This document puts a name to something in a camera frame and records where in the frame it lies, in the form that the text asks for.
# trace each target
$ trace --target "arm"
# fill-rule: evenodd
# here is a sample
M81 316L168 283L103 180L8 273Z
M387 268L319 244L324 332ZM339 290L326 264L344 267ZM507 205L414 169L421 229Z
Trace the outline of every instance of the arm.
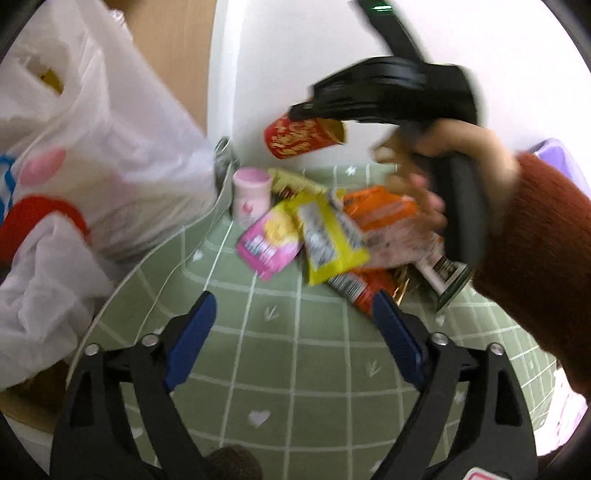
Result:
M532 154L474 286L562 363L591 399L591 202Z
M414 145L394 132L378 161L401 165L388 181L417 199L428 227L444 205L428 191L410 152L459 151L475 159L491 207L488 252L474 286L497 302L564 366L572 388L591 400L591 202L532 154L515 158L490 130L439 120Z

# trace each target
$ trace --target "heart pattern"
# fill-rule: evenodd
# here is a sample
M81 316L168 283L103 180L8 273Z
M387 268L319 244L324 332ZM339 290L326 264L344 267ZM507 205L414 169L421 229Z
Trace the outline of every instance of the heart pattern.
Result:
M248 421L254 428L259 428L263 423L265 423L269 419L270 416L271 412L268 410L253 410L248 414Z

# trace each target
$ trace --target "yellow snack bag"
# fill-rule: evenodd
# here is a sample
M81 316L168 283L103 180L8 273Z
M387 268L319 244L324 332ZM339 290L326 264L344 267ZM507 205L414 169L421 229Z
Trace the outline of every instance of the yellow snack bag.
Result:
M369 261L363 233L325 195L301 192L286 204L304 236L310 285L324 283Z

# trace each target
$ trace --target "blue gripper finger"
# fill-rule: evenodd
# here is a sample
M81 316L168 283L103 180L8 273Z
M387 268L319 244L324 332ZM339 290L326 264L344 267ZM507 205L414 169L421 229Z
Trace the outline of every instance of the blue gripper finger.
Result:
M421 343L428 337L427 329L419 318L403 313L383 291L374 298L373 314L374 324L382 334L403 379L422 391L427 383L424 372L427 358L426 347L422 348ZM407 322L418 322L411 326L414 331L409 330Z
M217 301L205 291L191 312L186 327L166 355L164 385L169 391L185 383L217 316Z

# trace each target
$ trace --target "snack bag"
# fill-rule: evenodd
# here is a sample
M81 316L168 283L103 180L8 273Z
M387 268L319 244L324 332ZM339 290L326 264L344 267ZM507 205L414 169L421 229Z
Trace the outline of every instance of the snack bag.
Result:
M304 235L310 285L324 283L368 262L362 232L326 196L302 192L287 203Z
M236 251L262 280L267 281L289 265L300 248L300 234L285 202L281 202L242 235Z
M273 178L271 191L281 200L297 196L301 192L328 193L329 188L292 171L282 168L269 168L267 173ZM343 197L345 189L337 191L337 196Z
M345 195L343 210L365 232L371 260L363 270L414 263L437 246L437 235L421 229L416 202L383 186Z
M431 255L416 262L415 267L435 293L436 312L447 307L472 276L467 265L452 262L444 255L441 243Z
M408 286L407 268L396 272L375 270L373 272L348 272L331 278L327 285L334 288L343 298L360 311L372 316L374 297L383 290L400 305Z

